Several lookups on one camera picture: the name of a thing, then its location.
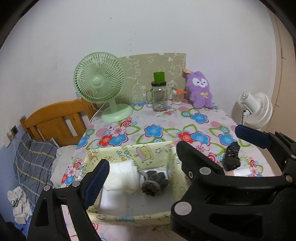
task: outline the glass mug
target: glass mug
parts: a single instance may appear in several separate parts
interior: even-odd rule
[[[154,111],[164,111],[168,106],[168,89],[165,83],[153,84],[152,88],[146,92],[147,106]]]

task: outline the fan center hub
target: fan center hub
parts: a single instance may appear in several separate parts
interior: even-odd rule
[[[94,87],[101,87],[104,84],[104,78],[102,76],[96,75],[92,80],[92,84]]]

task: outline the blue gripper pad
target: blue gripper pad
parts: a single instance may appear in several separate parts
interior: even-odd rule
[[[255,146],[258,146],[262,149],[269,148],[271,145],[267,133],[243,125],[238,125],[235,128],[234,132],[238,138],[247,141]]]
[[[101,160],[101,161],[103,161],[102,166],[94,175],[92,181],[90,182],[89,186],[85,190],[85,197],[84,197],[84,203],[83,203],[85,209],[88,209],[90,206],[94,205],[94,202],[96,201],[104,185],[104,182],[106,181],[106,178],[109,175],[109,170],[110,170],[109,162],[107,160]]]

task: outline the green fan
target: green fan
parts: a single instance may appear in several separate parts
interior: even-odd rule
[[[104,52],[87,55],[74,72],[74,86],[83,99],[92,103],[109,102],[109,108],[101,116],[104,122],[121,121],[132,114],[129,105],[115,102],[125,80],[126,72],[120,60]]]

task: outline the white wall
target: white wall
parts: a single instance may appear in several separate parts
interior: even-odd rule
[[[74,69],[96,51],[186,53],[229,115],[244,90],[273,90],[275,38],[258,0],[40,0],[0,50],[0,146],[22,115],[76,98]]]

